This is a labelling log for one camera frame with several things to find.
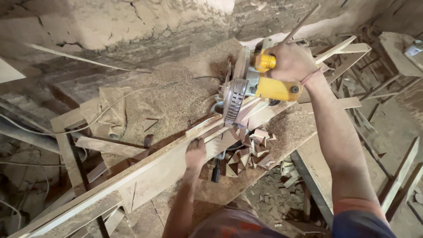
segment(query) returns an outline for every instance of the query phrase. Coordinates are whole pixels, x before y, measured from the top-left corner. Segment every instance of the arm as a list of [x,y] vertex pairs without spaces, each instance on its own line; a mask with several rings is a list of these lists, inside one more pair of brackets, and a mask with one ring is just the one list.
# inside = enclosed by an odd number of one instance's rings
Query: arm
[[206,159],[206,146],[204,139],[193,140],[187,147],[185,161],[187,169],[182,178],[182,185],[176,195],[172,209],[166,221],[163,238],[185,238],[191,230],[192,205],[197,179],[201,167]]
[[[276,66],[267,75],[282,81],[302,81],[318,69],[308,48],[296,44],[273,47]],[[376,204],[367,163],[352,122],[338,104],[322,73],[305,85],[313,106],[323,156],[332,174],[332,199],[361,198]]]

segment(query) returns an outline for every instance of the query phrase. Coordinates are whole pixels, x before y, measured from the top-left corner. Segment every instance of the wrist bracelet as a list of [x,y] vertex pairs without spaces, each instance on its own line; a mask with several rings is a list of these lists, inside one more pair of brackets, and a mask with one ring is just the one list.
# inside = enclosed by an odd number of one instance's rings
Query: wrist bracelet
[[303,81],[301,81],[301,86],[304,86],[311,78],[313,78],[314,76],[316,76],[318,73],[321,73],[321,72],[322,72],[321,67],[319,67],[319,69],[309,74],[307,77],[305,77]]

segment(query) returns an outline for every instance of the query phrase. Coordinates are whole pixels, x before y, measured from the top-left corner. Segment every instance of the shirt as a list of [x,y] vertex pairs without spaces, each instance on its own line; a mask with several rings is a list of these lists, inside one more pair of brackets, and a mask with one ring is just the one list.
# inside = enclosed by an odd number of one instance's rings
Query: shirt
[[[333,238],[395,238],[380,206],[361,199],[334,204]],[[222,208],[202,221],[190,238],[287,238],[245,210]]]

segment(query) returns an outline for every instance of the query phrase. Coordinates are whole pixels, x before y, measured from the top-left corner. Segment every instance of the forearm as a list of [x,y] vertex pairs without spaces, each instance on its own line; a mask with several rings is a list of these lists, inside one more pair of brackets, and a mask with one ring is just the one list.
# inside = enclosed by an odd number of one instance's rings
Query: forearm
[[357,197],[377,202],[360,140],[323,74],[306,84],[321,151],[331,170],[333,199]]
[[163,238],[185,238],[191,230],[197,173],[186,171],[166,221]]

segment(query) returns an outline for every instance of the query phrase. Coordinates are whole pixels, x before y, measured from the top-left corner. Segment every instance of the man's right hand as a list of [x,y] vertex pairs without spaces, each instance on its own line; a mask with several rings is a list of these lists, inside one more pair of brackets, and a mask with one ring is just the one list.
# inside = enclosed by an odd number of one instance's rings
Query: man's right hand
[[285,82],[301,82],[319,67],[309,48],[296,43],[270,48],[269,54],[276,57],[276,65],[266,72],[266,77]]

